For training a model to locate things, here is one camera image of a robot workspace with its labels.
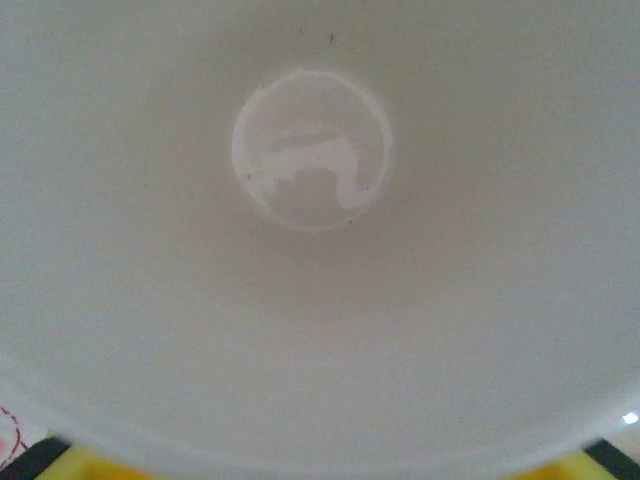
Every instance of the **yellow surface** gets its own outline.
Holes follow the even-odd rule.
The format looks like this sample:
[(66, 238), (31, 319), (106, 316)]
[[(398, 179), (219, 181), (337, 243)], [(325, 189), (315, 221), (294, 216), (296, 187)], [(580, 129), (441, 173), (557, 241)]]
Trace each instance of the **yellow surface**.
[(589, 455), (580, 452), (513, 480), (615, 480), (615, 477)]
[[(611, 480), (614, 477), (585, 453), (564, 457), (558, 462), (512, 480)], [(114, 465), (79, 447), (72, 447), (56, 460), (38, 480), (161, 480)]]
[(114, 465), (82, 448), (71, 447), (38, 480), (160, 480)]

